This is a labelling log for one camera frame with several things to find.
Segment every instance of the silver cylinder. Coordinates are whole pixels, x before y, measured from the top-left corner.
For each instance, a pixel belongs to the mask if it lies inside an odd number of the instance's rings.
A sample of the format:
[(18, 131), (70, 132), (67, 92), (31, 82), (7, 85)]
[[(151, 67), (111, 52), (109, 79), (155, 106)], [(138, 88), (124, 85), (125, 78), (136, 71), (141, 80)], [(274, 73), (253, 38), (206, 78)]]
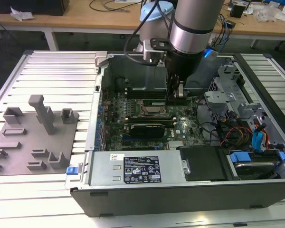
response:
[(206, 34), (190, 33), (173, 23), (170, 42), (176, 50), (182, 53), (195, 54), (205, 50), (210, 36), (211, 32)]
[(170, 42), (186, 54), (203, 51), (217, 21), (224, 0), (180, 0), (175, 12)]

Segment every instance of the warning label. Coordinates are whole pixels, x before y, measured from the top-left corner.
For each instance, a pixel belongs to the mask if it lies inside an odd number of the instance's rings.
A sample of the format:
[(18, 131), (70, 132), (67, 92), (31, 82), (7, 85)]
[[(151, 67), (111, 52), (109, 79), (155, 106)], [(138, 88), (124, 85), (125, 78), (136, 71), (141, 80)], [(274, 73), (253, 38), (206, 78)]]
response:
[(126, 184), (160, 183), (161, 170), (157, 156), (124, 157), (123, 181)]

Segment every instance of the tissue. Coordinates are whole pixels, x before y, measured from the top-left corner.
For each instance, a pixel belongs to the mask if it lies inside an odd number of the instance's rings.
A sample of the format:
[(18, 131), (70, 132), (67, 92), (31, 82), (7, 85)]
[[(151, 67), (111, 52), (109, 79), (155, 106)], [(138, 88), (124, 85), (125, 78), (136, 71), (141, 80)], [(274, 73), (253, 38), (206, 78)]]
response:
[(14, 10), (12, 7), (10, 9), (10, 15), (19, 21), (34, 19), (33, 14), (31, 12), (19, 12), (17, 10)]

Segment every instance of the blue tab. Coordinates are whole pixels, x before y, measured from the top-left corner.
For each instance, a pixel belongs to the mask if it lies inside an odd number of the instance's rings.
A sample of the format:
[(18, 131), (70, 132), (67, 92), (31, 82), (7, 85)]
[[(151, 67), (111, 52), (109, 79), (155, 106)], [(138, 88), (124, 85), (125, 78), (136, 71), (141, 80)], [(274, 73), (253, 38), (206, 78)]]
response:
[(279, 155), (280, 155), (280, 158), (282, 159), (282, 161), (285, 161), (285, 153), (280, 151)]
[(251, 158), (248, 154), (248, 152), (234, 152), (230, 155), (230, 158), (233, 163), (236, 162), (250, 162)]
[(263, 132), (254, 131), (252, 134), (252, 141), (251, 141), (252, 148), (259, 153), (263, 153), (263, 151), (261, 150), (263, 138), (264, 138)]
[(66, 174), (67, 175), (77, 175), (78, 174), (78, 167), (67, 167), (66, 169)]

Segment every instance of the motherboard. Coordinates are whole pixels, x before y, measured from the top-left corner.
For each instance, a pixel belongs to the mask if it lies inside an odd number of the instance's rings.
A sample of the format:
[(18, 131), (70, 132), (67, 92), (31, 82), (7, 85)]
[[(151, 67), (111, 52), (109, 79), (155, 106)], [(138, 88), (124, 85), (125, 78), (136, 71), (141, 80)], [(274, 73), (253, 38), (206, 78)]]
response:
[(162, 100), (130, 100), (124, 94), (104, 95), (106, 151), (175, 150), (204, 145), (191, 99), (184, 106)]

